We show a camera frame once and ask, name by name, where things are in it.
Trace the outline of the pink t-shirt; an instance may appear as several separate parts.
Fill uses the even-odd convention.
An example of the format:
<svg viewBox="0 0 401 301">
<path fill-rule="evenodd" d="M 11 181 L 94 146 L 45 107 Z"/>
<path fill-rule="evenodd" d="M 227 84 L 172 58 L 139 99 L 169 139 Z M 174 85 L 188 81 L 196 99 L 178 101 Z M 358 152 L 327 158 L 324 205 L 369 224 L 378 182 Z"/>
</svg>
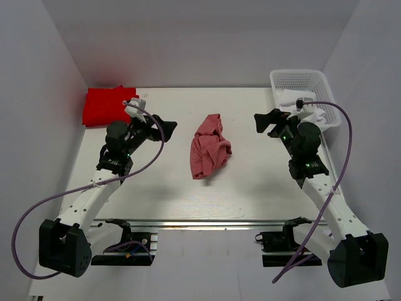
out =
<svg viewBox="0 0 401 301">
<path fill-rule="evenodd" d="M 209 114 L 190 145 L 190 171 L 195 180 L 205 179 L 224 167 L 232 156 L 231 142 L 224 138 L 220 114 Z"/>
</svg>

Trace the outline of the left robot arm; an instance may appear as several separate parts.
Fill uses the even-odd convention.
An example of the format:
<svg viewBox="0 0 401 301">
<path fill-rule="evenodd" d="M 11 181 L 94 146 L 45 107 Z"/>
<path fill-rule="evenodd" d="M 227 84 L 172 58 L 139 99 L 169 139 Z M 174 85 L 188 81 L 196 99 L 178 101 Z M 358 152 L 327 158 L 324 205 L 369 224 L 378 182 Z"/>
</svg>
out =
<svg viewBox="0 0 401 301">
<path fill-rule="evenodd" d="M 80 277 L 94 256 L 131 246 L 133 236 L 127 221 L 111 218 L 95 228 L 92 222 L 130 173 L 132 154 L 146 140 L 167 142 L 176 126 L 176 122 L 152 115 L 142 120 L 133 117 L 129 124 L 115 121 L 107 127 L 105 145 L 89 187 L 55 220 L 47 219 L 39 227 L 42 267 Z"/>
</svg>

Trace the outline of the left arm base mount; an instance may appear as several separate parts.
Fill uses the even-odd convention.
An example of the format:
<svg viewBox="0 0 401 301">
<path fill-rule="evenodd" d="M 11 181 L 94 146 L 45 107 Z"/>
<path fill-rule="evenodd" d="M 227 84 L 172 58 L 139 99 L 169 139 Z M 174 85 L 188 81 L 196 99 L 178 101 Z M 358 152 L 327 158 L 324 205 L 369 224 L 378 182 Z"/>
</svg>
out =
<svg viewBox="0 0 401 301">
<path fill-rule="evenodd" d="M 135 230 L 123 219 L 107 219 L 90 228 L 93 266 L 149 267 L 155 259 L 157 234 Z"/>
</svg>

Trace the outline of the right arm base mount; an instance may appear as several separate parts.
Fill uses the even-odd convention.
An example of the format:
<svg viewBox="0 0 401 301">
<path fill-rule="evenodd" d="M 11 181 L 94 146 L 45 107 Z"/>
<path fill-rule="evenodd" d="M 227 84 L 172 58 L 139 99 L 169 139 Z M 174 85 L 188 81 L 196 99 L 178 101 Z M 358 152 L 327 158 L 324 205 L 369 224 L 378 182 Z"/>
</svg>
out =
<svg viewBox="0 0 401 301">
<path fill-rule="evenodd" d="M 299 244 L 294 240 L 293 229 L 302 224 L 311 224 L 307 218 L 289 219 L 280 231 L 264 231 L 255 236 L 262 246 L 263 267 L 284 267 L 293 256 Z"/>
</svg>

